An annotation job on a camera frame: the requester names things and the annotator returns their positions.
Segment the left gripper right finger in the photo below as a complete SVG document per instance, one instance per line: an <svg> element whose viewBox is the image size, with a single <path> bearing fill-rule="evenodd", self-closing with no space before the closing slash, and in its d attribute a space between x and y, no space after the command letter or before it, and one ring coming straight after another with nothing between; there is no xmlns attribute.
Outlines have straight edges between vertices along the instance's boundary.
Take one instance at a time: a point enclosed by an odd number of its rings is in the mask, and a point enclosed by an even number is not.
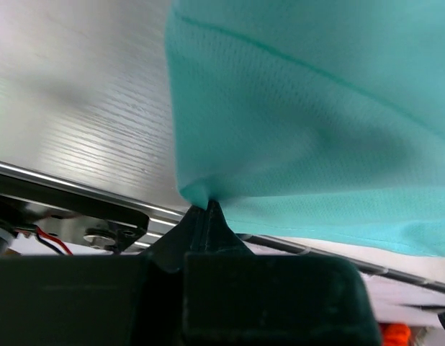
<svg viewBox="0 0 445 346"><path fill-rule="evenodd" d="M184 258L187 345L379 345L355 266L340 257L258 255L230 230L215 201Z"/></svg>

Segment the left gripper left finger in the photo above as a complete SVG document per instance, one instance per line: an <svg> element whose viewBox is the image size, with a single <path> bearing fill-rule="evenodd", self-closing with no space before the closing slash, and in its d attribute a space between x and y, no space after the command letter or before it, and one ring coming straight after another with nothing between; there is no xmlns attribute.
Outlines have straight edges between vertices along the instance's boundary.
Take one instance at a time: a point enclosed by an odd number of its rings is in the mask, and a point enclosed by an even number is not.
<svg viewBox="0 0 445 346"><path fill-rule="evenodd" d="M203 345L184 314L191 207L139 255L0 256L0 345Z"/></svg>

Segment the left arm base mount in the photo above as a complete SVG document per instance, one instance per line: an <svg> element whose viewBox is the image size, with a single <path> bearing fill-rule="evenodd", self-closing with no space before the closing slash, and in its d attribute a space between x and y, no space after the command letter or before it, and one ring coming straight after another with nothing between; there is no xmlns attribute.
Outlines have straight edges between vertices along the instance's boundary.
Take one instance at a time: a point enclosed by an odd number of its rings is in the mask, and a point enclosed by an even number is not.
<svg viewBox="0 0 445 346"><path fill-rule="evenodd" d="M0 163L0 254L134 254L183 215Z"/></svg>

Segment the teal t-shirt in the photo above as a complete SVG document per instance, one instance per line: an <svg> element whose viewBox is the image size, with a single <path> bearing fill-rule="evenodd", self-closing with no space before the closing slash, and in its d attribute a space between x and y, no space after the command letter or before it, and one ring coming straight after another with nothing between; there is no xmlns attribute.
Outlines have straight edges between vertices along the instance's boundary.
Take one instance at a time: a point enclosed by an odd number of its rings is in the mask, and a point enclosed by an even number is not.
<svg viewBox="0 0 445 346"><path fill-rule="evenodd" d="M445 1L174 1L165 46L187 202L445 257Z"/></svg>

